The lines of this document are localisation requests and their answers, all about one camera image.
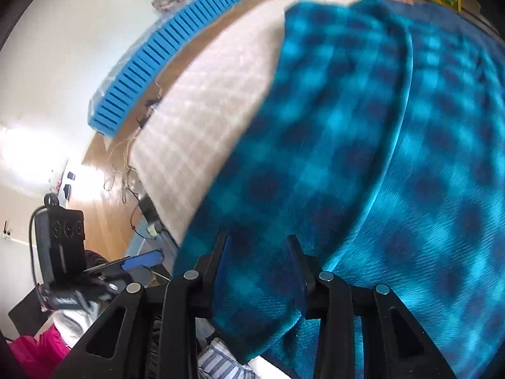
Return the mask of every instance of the cable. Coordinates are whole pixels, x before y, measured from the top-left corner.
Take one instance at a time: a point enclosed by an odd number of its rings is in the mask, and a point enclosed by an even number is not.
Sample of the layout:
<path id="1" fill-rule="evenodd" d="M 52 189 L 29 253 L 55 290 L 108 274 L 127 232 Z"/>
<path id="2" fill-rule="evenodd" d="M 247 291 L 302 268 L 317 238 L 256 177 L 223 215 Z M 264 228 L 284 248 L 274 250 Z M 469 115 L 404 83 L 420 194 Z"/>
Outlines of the cable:
<path id="1" fill-rule="evenodd" d="M 141 235 L 138 233 L 137 231 L 137 228 L 135 227 L 135 225 L 133 225 L 133 214 L 135 213 L 135 210 L 137 209 L 138 207 L 138 203 L 140 201 L 138 201 L 136 204 L 135 204 L 135 207 L 133 208 L 133 211 L 131 212 L 131 216 L 130 216 L 130 226 L 131 226 L 131 229 L 133 229 L 133 231 L 141 238 L 144 238 L 144 239 L 156 239 L 156 238 L 152 238 L 152 237 L 145 237 L 144 235 Z"/>
<path id="2" fill-rule="evenodd" d="M 44 306 L 45 308 L 49 309 L 49 307 L 46 305 L 46 303 L 44 302 L 44 300 L 42 299 L 42 295 L 40 294 L 40 291 L 39 291 L 39 284 L 37 283 L 37 278 L 35 277 L 35 260 L 33 258 L 33 243 L 32 243 L 32 238 L 31 238 L 31 235 L 32 235 L 32 227 L 33 227 L 33 220 L 35 218 L 35 215 L 46 209 L 46 206 L 41 206 L 41 207 L 38 207 L 37 209 L 35 209 L 33 211 L 33 213 L 31 214 L 31 217 L 30 217 L 30 224 L 28 225 L 28 244 L 30 245 L 30 264 L 31 264 L 31 271 L 32 271 L 32 278 L 33 278 L 33 284 L 35 286 L 35 292 L 37 293 L 37 298 L 39 299 L 39 302 L 41 304 L 41 306 Z"/>
<path id="3" fill-rule="evenodd" d="M 133 191 L 130 189 L 130 187 L 126 187 L 126 188 L 125 188 L 125 190 L 127 190 L 127 191 L 130 191 L 130 192 L 131 192 L 131 194 L 132 194 L 132 195 L 135 197 L 135 199 L 137 200 L 137 203 L 138 203 L 138 202 L 140 202 L 140 199 L 138 198 L 138 193 L 133 192 Z"/>
<path id="4" fill-rule="evenodd" d="M 118 171 L 116 168 L 114 168 L 114 165 L 110 165 L 110 168 L 112 169 L 112 173 L 110 175 L 110 178 L 105 177 L 104 178 L 104 191 L 105 192 L 110 192 L 114 188 L 114 184 L 116 183 L 116 174 L 120 174 L 121 171 Z"/>
<path id="5" fill-rule="evenodd" d="M 153 271 L 150 267 L 142 265 L 143 268 L 146 268 L 147 270 L 151 271 L 154 275 L 158 275 L 159 277 L 163 278 L 164 280 L 171 281 L 170 278 L 167 278 L 165 275 L 161 275 L 161 273 L 157 273 L 156 271 Z"/>

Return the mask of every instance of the white mattress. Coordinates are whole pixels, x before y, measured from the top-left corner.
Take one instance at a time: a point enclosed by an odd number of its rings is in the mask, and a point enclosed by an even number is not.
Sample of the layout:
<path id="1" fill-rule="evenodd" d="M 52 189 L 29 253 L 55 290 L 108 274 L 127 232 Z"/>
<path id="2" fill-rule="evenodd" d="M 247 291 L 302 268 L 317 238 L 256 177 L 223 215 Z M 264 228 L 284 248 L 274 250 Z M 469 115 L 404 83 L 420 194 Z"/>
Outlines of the white mattress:
<path id="1" fill-rule="evenodd" d="M 297 1 L 267 0 L 224 30 L 179 77 L 133 145 L 131 164 L 179 244 L 268 92 L 284 11 Z"/>

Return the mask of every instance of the blue plaid blanket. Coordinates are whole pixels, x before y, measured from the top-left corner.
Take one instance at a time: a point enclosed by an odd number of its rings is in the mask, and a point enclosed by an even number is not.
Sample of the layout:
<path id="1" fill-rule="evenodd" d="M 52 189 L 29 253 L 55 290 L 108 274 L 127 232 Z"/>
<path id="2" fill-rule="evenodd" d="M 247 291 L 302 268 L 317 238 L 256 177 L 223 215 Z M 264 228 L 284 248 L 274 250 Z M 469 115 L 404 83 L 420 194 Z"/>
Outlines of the blue plaid blanket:
<path id="1" fill-rule="evenodd" d="M 319 324 L 289 288 L 294 233 L 348 283 L 391 286 L 459 378 L 483 371 L 505 336 L 504 59 L 380 0 L 286 12 L 271 91 L 176 262 L 230 232 L 214 324 L 239 361 L 266 352 L 312 376 Z"/>

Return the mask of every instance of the metal screw head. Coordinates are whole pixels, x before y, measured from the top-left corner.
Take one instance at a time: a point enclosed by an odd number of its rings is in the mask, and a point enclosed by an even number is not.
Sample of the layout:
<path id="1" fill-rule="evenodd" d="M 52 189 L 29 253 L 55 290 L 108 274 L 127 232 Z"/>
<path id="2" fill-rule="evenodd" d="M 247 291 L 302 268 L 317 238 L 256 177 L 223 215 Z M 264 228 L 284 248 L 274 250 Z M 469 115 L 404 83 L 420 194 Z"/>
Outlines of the metal screw head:
<path id="1" fill-rule="evenodd" d="M 198 271 L 195 271 L 194 269 L 190 269 L 189 271 L 184 272 L 185 280 L 195 280 L 199 276 L 200 274 L 198 273 Z"/>
<path id="2" fill-rule="evenodd" d="M 381 295 L 387 295 L 389 293 L 389 286 L 380 283 L 375 287 L 375 290 Z"/>
<path id="3" fill-rule="evenodd" d="M 140 285 L 140 283 L 133 282 L 133 283 L 128 284 L 128 286 L 126 287 L 126 291 L 128 293 L 137 293 L 141 288 L 142 288 L 142 286 Z"/>
<path id="4" fill-rule="evenodd" d="M 323 271 L 319 273 L 319 279 L 329 282 L 333 279 L 333 274 L 328 271 Z"/>

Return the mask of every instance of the pink fabric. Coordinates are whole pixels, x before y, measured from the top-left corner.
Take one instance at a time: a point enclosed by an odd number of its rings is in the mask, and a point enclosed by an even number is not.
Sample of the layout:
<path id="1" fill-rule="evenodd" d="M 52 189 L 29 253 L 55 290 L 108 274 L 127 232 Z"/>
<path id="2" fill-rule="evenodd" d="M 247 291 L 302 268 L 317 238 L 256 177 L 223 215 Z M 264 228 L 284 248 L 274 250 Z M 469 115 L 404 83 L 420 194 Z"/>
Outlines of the pink fabric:
<path id="1" fill-rule="evenodd" d="M 30 379 L 49 379 L 70 352 L 54 325 L 40 335 L 39 341 L 22 336 L 9 347 Z"/>

